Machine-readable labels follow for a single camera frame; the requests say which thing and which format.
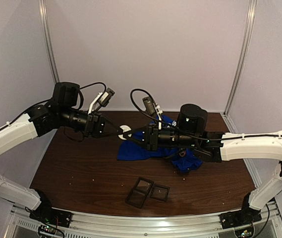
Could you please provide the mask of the blue printed t-shirt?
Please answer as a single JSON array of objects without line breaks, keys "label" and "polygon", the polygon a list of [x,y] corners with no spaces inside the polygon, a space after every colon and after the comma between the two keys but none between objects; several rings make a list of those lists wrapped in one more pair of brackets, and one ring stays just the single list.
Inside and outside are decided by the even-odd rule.
[{"label": "blue printed t-shirt", "polygon": [[119,161],[140,161],[150,158],[166,159],[181,173],[197,170],[203,164],[191,150],[187,149],[184,156],[181,156],[178,151],[178,148],[158,148],[157,151],[148,151],[131,141],[124,140],[119,147],[117,159]]}]

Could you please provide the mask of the small round badge brooch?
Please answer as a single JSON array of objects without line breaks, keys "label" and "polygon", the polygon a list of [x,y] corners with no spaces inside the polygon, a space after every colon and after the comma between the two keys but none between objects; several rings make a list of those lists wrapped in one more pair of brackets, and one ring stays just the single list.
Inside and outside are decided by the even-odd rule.
[{"label": "small round badge brooch", "polygon": [[[122,129],[122,132],[125,133],[125,132],[128,132],[128,131],[131,131],[131,128],[127,125],[121,125],[120,128]],[[120,134],[118,135],[118,137],[121,139],[121,140],[126,140],[124,137],[123,137],[123,134]]]}]

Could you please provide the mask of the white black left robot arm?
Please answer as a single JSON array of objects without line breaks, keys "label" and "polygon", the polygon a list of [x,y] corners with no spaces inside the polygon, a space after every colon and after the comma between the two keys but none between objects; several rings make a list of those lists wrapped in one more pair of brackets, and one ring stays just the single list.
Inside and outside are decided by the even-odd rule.
[{"label": "white black left robot arm", "polygon": [[[30,106],[13,121],[0,127],[0,155],[60,127],[80,132],[83,138],[103,138],[122,134],[123,130],[117,126],[113,127],[114,132],[105,133],[105,125],[113,123],[98,112],[101,107],[108,105],[114,91],[106,87],[92,101],[89,110],[83,111],[81,107],[84,98],[81,89],[76,83],[56,83],[50,99]],[[0,197],[30,210],[51,206],[43,192],[26,188],[1,174]]]}]

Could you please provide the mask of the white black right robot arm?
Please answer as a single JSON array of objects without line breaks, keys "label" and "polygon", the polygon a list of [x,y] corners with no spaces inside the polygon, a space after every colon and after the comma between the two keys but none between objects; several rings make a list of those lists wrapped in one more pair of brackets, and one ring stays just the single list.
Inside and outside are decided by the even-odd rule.
[{"label": "white black right robot arm", "polygon": [[282,191],[282,130],[266,134],[233,134],[205,131],[208,113],[194,104],[180,108],[175,125],[158,116],[141,127],[141,140],[132,137],[130,127],[122,125],[122,137],[149,151],[158,148],[192,149],[204,162],[220,163],[238,159],[273,159],[279,164],[273,174],[243,200],[242,212],[260,211]]}]

